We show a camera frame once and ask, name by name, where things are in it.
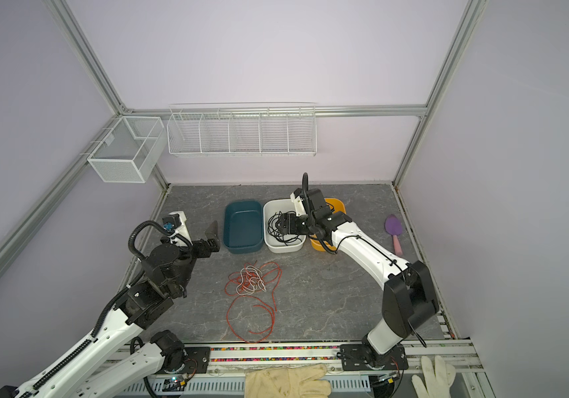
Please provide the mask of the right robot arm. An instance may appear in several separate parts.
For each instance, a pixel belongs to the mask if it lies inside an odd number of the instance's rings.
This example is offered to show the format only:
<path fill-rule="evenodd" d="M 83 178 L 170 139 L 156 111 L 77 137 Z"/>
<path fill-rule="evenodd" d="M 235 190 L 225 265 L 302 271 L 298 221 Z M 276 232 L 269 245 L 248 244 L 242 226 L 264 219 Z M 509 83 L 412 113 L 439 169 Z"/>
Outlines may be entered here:
<path fill-rule="evenodd" d="M 340 357 L 376 370 L 389 368 L 397 360 L 392 354 L 395 347 L 440 311 L 430 269 L 374 242 L 347 213 L 329 207 L 316 188 L 304 184 L 290 200 L 295 214 L 279 223 L 280 232 L 312 237 L 327 250 L 333 247 L 330 253 L 348 255 L 382 289 L 382 319 L 354 354 L 344 351 Z"/>

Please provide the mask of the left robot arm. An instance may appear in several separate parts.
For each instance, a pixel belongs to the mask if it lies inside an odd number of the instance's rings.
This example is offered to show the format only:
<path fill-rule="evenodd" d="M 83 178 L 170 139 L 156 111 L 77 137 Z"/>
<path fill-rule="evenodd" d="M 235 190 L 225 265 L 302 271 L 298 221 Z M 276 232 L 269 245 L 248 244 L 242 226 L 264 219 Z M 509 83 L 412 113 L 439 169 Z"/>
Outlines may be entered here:
<path fill-rule="evenodd" d="M 183 213 L 173 212 L 161 223 L 142 222 L 128 238 L 128 249 L 139 259 L 140 272 L 102 309 L 95 326 L 44 371 L 20 386 L 3 386 L 0 397 L 114 397 L 147 376 L 161 371 L 197 371 L 184 343 L 165 330 L 108 369 L 103 364 L 127 343 L 139 338 L 175 299 L 186 297 L 196 261 L 218 252 L 218 224 L 205 238 L 191 240 Z"/>

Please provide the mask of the yellow plastic tub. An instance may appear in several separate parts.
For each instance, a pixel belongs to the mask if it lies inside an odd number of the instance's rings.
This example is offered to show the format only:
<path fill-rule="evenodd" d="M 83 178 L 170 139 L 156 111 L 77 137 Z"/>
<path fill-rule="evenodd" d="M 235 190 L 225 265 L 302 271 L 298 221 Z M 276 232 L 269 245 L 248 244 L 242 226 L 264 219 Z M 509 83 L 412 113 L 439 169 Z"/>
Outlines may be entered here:
<path fill-rule="evenodd" d="M 342 213 L 344 213 L 344 214 L 347 213 L 346 207 L 345 207 L 344 203 L 343 203 L 341 200 L 339 200 L 339 199 L 337 199 L 337 198 L 327 198 L 327 199 L 326 199 L 326 202 L 327 202 L 327 205 L 329 205 L 329 207 L 330 207 L 334 212 L 342 212 Z M 319 252 L 325 252 L 325 250 L 324 250 L 323 246 L 321 245 L 321 243 L 318 242 L 318 241 L 316 241 L 316 240 L 314 240 L 314 235 L 312 236 L 312 239 L 311 239 L 311 245 L 312 245 L 312 248 L 313 248 L 314 250 L 317 250 L 317 251 L 319 251 Z"/>

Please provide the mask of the teal plastic tub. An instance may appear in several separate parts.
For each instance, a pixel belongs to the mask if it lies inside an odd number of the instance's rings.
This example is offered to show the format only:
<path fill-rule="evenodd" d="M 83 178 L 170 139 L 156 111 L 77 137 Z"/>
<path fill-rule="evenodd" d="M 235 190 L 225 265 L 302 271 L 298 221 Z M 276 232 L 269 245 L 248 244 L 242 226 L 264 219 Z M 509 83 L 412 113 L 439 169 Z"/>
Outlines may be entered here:
<path fill-rule="evenodd" d="M 264 213 L 258 201 L 235 201 L 226 206 L 223 243 L 234 255 L 255 253 L 262 248 Z"/>

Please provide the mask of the white plastic tub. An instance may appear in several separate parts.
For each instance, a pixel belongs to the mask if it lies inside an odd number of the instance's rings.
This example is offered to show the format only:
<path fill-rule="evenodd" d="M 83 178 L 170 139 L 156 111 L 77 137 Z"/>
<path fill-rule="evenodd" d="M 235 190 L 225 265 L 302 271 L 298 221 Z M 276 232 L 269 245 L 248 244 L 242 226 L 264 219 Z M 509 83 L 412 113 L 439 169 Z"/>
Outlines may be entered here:
<path fill-rule="evenodd" d="M 282 215 L 296 216 L 294 204 L 289 199 L 276 199 L 263 206 L 264 243 L 276 254 L 292 253 L 300 250 L 307 240 L 305 235 L 284 235 L 276 228 Z"/>

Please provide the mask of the small white mesh basket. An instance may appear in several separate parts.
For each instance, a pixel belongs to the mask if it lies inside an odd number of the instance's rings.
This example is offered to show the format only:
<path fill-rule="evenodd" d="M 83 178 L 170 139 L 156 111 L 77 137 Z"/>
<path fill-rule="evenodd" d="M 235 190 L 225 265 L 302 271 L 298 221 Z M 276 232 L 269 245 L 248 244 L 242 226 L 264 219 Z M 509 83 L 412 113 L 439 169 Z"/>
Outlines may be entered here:
<path fill-rule="evenodd" d="M 167 145 L 162 119 L 122 116 L 108 129 L 88 161 L 104 182 L 145 183 Z"/>

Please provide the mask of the cream work glove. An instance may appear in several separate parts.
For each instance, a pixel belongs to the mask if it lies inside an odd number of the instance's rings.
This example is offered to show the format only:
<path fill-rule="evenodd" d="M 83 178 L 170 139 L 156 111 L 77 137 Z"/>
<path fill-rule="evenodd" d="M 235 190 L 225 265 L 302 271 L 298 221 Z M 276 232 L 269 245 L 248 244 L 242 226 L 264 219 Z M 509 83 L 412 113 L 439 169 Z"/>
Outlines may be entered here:
<path fill-rule="evenodd" d="M 246 375 L 244 397 L 327 398 L 332 386 L 323 379 L 326 374 L 327 368 L 322 364 L 253 371 Z"/>

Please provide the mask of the white rubber glove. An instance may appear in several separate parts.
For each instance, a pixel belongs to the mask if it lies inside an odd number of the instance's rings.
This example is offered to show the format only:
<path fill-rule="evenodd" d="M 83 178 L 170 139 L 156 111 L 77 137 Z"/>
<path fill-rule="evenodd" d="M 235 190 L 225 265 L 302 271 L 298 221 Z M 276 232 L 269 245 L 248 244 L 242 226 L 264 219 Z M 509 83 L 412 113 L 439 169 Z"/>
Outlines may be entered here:
<path fill-rule="evenodd" d="M 418 398 L 450 398 L 450 388 L 456 378 L 456 368 L 441 356 L 432 361 L 427 356 L 420 358 L 423 376 L 413 375 L 411 382 Z"/>

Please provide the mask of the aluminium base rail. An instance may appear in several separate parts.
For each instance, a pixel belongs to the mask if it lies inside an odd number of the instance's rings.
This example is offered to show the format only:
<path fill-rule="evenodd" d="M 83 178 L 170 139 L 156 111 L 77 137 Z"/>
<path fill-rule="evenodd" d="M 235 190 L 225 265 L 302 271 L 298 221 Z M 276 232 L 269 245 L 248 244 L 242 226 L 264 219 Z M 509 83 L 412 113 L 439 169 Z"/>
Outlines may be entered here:
<path fill-rule="evenodd" d="M 483 365 L 469 340 L 382 342 L 283 342 L 184 344 L 168 331 L 159 333 L 113 366 L 104 364 L 123 349 L 117 333 L 86 338 L 28 385 L 40 397 L 113 397 L 145 377 L 186 373 L 214 378 L 241 376 L 269 366 L 322 364 L 329 374 L 360 375 L 420 369 L 423 357 L 442 357 L 460 372 L 480 373 Z"/>

